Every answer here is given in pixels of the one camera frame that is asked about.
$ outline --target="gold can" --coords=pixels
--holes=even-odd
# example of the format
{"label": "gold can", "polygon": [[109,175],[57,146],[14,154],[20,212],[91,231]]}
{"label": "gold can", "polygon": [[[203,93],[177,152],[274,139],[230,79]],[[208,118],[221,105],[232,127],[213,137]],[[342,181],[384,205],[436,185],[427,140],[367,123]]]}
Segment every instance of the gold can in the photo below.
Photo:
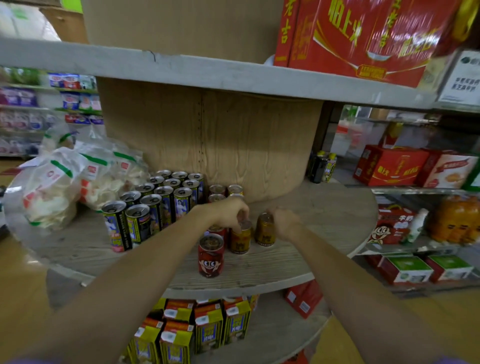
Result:
{"label": "gold can", "polygon": [[252,223],[244,220],[240,223],[241,233],[237,234],[233,230],[230,234],[230,250],[235,254],[245,254],[250,249],[250,240],[252,239]]}
{"label": "gold can", "polygon": [[239,184],[231,184],[228,186],[228,196],[232,194],[243,194],[243,187]]}
{"label": "gold can", "polygon": [[275,243],[275,224],[272,214],[264,212],[258,217],[255,240],[263,246],[272,246]]}

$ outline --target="floor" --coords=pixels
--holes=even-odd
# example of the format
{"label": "floor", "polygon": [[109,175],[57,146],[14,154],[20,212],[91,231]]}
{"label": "floor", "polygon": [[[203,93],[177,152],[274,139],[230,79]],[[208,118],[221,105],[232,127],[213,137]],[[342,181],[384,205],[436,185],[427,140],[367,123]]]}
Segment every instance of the floor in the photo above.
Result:
{"label": "floor", "polygon": [[[0,170],[17,164],[0,160]],[[0,175],[0,184],[8,185],[10,179]],[[12,358],[41,333],[52,314],[46,277],[45,267],[30,257],[13,237],[0,242],[0,363]],[[480,289],[439,293],[431,298],[404,302],[447,339],[461,358],[470,364],[480,364]],[[361,364],[363,361],[348,334],[333,318],[322,333],[311,363]]]}

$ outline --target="person's right arm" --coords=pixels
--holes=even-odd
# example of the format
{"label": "person's right arm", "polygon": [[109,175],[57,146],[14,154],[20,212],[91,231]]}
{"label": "person's right arm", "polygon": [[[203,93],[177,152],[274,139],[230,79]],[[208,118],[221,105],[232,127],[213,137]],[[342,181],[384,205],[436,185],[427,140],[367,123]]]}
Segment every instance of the person's right arm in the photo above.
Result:
{"label": "person's right arm", "polygon": [[278,237],[302,254],[367,364],[433,364],[449,354],[418,316],[297,215],[281,208],[272,213]]}

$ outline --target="red box with yellow text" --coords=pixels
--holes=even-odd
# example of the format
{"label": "red box with yellow text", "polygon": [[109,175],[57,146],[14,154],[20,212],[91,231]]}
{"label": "red box with yellow text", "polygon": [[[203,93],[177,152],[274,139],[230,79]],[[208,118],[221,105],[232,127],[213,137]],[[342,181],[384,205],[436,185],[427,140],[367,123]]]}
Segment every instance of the red box with yellow text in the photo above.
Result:
{"label": "red box with yellow text", "polygon": [[386,149],[367,145],[353,177],[368,186],[409,186],[414,183],[428,155],[415,148]]}
{"label": "red box with yellow text", "polygon": [[296,0],[288,67],[417,87],[459,0]]}

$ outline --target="transparent plastic bag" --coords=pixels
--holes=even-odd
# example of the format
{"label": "transparent plastic bag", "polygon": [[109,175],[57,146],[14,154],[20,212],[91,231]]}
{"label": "transparent plastic bag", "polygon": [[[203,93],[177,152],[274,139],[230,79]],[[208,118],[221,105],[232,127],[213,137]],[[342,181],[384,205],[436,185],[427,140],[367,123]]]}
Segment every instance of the transparent plastic bag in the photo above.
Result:
{"label": "transparent plastic bag", "polygon": [[124,191],[125,174],[112,154],[113,145],[102,139],[77,139],[75,151],[88,159],[81,177],[80,202],[100,211],[105,202],[117,200]]}
{"label": "transparent plastic bag", "polygon": [[124,144],[115,143],[113,154],[117,160],[120,173],[125,176],[127,190],[144,184],[150,178],[148,165],[142,159],[142,152],[132,150]]}
{"label": "transparent plastic bag", "polygon": [[58,121],[43,135],[39,157],[48,157],[55,149],[67,147],[73,149],[74,141],[70,128],[65,121]]}
{"label": "transparent plastic bag", "polygon": [[35,167],[23,196],[30,224],[58,230],[75,217],[81,174],[87,165],[88,159],[80,153],[61,147]]}

